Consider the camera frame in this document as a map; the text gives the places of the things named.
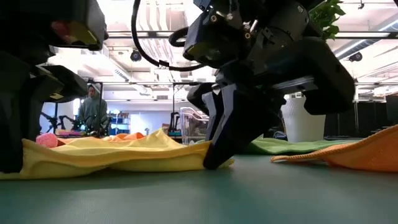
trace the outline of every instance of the white pot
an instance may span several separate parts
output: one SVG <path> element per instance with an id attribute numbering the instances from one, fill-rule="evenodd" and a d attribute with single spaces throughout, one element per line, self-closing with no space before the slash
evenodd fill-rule
<path id="1" fill-rule="evenodd" d="M 291 98 L 281 107 L 289 142 L 323 140 L 326 115 L 310 115 L 304 109 L 305 98 Z"/>

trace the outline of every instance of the orange towel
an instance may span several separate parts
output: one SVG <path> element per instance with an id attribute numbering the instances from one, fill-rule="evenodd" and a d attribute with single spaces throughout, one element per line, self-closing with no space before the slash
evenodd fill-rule
<path id="1" fill-rule="evenodd" d="M 85 137 L 85 138 L 79 138 L 79 139 L 97 139 L 97 140 L 102 140 L 102 141 L 111 141 L 111 142 L 124 142 L 124 141 L 132 141 L 132 140 L 137 140 L 137 139 L 142 139 L 145 137 L 141 133 L 134 133 L 134 134 L 117 134 L 115 136 L 108 136 L 104 137 L 102 139 L 94 138 L 94 137 Z M 76 138 L 70 138 L 70 139 L 58 139 L 58 146 L 68 144 L 72 141 L 76 140 Z"/>
<path id="2" fill-rule="evenodd" d="M 329 166 L 358 170 L 398 172 L 398 125 L 359 142 L 330 146 L 305 155 L 275 156 L 274 161 L 303 162 L 323 160 Z"/>

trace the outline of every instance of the clear plastic bin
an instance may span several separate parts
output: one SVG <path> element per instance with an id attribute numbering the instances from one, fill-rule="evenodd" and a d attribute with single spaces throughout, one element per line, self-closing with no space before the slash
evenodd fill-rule
<path id="1" fill-rule="evenodd" d="M 206 138 L 209 117 L 202 111 L 195 111 L 191 107 L 180 109 L 181 132 L 183 144 L 194 144 Z"/>

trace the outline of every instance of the table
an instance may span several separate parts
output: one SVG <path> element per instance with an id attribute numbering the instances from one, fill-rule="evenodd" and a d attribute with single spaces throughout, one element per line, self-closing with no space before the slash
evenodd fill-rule
<path id="1" fill-rule="evenodd" d="M 397 223 L 398 176 L 239 156 L 233 169 L 0 181 L 2 224 Z"/>

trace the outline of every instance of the green towel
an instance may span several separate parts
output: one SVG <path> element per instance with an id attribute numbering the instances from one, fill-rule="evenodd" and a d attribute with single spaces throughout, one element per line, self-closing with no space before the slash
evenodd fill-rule
<path id="1" fill-rule="evenodd" d="M 315 141 L 291 143 L 284 140 L 272 138 L 258 138 L 253 140 L 242 154 L 263 154 L 263 155 L 297 155 L 306 154 L 319 149 L 324 149 L 336 144 L 356 142 L 358 140 L 336 140 L 336 141 Z"/>

